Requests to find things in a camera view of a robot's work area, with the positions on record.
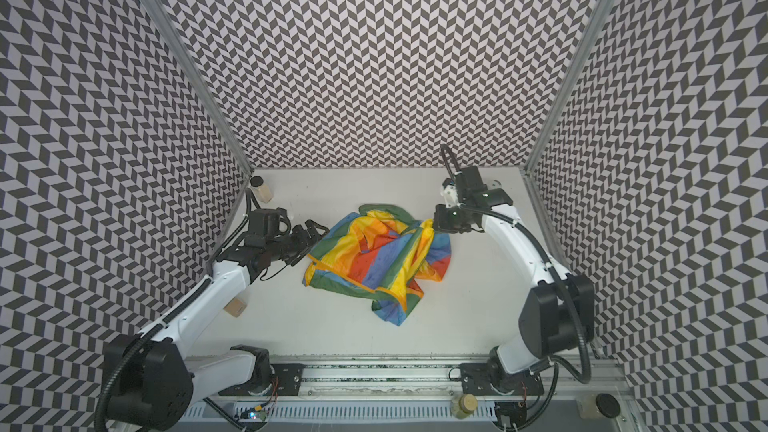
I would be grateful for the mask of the rainbow coloured jacket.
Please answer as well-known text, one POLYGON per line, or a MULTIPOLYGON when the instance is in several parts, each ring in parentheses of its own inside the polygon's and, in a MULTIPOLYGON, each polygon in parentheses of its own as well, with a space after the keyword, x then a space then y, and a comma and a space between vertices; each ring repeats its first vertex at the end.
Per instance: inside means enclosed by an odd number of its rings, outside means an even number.
POLYGON ((452 258, 450 236, 391 204, 364 204, 310 250, 307 287, 371 302, 381 320, 402 325, 424 296, 421 280, 440 282, 452 258))

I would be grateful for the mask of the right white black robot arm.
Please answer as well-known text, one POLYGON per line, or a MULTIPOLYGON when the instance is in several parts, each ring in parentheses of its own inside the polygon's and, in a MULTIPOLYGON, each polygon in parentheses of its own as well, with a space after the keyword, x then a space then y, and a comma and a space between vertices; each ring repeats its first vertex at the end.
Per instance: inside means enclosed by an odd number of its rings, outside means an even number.
POLYGON ((489 381, 509 393, 526 376, 559 365, 576 381, 592 380, 589 343, 594 338, 595 287, 554 258, 525 225, 512 198, 484 183, 476 166, 446 164, 444 202, 435 208, 437 231, 482 231, 511 262, 527 295, 518 334, 498 345, 488 360, 489 381))

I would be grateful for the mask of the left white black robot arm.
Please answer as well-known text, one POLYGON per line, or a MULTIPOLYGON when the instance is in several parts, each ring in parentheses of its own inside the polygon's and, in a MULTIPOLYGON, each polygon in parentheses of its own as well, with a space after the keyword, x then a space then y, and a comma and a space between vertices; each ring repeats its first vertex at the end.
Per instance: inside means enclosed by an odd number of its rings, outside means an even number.
POLYGON ((189 406, 231 388, 273 403, 279 377, 267 349, 235 345, 203 359, 189 353, 217 314, 261 280, 273 262, 298 264, 328 232, 311 219, 292 224, 283 208, 248 211, 215 250, 210 273, 140 332, 105 346, 94 428, 105 431, 114 422, 165 431, 189 406))

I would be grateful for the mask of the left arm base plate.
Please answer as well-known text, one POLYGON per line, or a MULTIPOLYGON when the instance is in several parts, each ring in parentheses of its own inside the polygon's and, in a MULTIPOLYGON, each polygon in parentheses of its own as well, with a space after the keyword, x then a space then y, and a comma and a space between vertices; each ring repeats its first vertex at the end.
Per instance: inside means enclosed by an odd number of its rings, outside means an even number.
POLYGON ((222 397, 268 398, 277 387, 278 397, 298 396, 305 366, 301 363, 276 363, 271 365, 272 377, 264 385, 240 384, 221 390, 222 397))

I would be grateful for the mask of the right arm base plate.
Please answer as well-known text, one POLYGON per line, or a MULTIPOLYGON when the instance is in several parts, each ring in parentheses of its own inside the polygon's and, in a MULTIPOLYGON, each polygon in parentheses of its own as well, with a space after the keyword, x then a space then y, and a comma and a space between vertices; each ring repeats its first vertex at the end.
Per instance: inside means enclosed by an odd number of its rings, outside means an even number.
POLYGON ((459 381, 465 394, 476 396, 539 396, 544 386, 539 376, 528 370, 509 374, 490 363, 462 363, 459 381))

